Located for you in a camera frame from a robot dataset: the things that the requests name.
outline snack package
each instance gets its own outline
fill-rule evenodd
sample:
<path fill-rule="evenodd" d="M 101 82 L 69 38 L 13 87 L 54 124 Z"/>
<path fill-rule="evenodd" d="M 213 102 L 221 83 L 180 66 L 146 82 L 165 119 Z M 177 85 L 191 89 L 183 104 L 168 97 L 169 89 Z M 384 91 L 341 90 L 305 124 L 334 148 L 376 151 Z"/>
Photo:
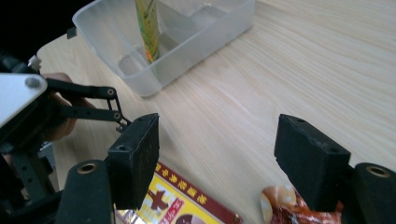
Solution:
<path fill-rule="evenodd" d="M 311 211 L 291 185 L 267 187 L 260 200 L 265 224 L 341 224 L 340 203 L 331 213 Z"/>
<path fill-rule="evenodd" d="M 157 0 L 135 0 L 137 20 L 149 63 L 158 59 L 160 31 L 157 20 Z"/>

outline light wood surface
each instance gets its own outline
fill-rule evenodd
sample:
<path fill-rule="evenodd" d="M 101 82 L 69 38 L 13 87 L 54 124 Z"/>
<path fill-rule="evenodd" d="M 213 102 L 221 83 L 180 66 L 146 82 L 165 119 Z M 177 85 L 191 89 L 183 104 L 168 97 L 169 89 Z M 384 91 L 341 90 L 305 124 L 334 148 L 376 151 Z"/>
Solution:
<path fill-rule="evenodd" d="M 112 86 L 124 116 L 160 115 L 160 161 L 262 223 L 260 192 L 289 183 L 274 157 L 279 114 L 305 119 L 352 153 L 396 170 L 396 1 L 261 0 L 251 29 L 157 94 L 132 92 L 87 46 L 44 46 L 42 73 Z M 106 102 L 90 100 L 99 108 Z M 104 159 L 116 124 L 78 121 L 54 143 L 60 188 L 79 161 Z"/>

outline screw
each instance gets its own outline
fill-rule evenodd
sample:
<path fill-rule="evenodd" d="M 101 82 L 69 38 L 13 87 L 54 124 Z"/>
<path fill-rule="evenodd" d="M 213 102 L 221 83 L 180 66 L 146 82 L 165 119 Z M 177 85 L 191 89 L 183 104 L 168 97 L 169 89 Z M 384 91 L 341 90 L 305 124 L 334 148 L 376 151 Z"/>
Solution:
<path fill-rule="evenodd" d="M 38 88 L 40 87 L 40 80 L 36 77 L 28 77 L 25 79 L 25 85 L 29 88 Z"/>

